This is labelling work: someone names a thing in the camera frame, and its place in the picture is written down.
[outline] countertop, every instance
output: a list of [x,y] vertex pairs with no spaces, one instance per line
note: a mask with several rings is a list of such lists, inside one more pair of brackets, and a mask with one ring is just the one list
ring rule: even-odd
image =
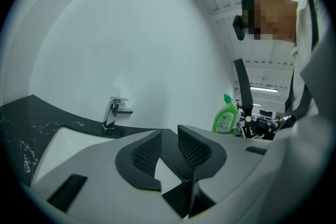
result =
[[[31,185],[36,167],[58,129],[66,127],[101,137],[121,138],[156,129],[115,125],[105,131],[102,123],[88,120],[59,109],[35,95],[30,95],[0,107],[1,142],[18,181]],[[187,215],[191,193],[192,171],[177,146],[177,135],[162,129],[162,161],[182,181],[163,195],[181,215]]]

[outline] white sink basin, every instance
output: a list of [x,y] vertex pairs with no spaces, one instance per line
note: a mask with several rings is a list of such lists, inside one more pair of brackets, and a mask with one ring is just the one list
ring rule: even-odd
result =
[[[74,156],[82,149],[111,140],[114,139],[84,134],[61,127],[45,150],[35,171],[31,186],[34,187],[48,172],[70,157]],[[181,183],[181,180],[164,164],[160,158],[156,164],[154,177],[161,181],[162,194]]]

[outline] bottle label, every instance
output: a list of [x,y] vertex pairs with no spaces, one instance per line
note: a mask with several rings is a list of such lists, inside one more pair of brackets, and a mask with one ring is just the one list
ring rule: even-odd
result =
[[217,122],[216,133],[228,133],[233,121],[233,113],[224,113]]

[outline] white shirt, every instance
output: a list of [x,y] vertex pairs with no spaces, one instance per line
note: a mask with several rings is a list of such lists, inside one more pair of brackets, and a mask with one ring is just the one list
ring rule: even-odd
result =
[[[317,12],[317,22],[319,30],[319,40],[326,34],[326,29],[331,24],[331,18],[326,6],[322,0],[314,0]],[[294,78],[293,78],[293,106],[295,110],[301,101],[304,81],[300,75],[301,71],[307,65],[311,55],[312,43],[312,24],[308,0],[298,0],[297,23],[296,23],[296,44],[293,47],[291,55],[294,58]],[[308,109],[308,115],[318,114],[318,109],[314,100],[311,101]]]

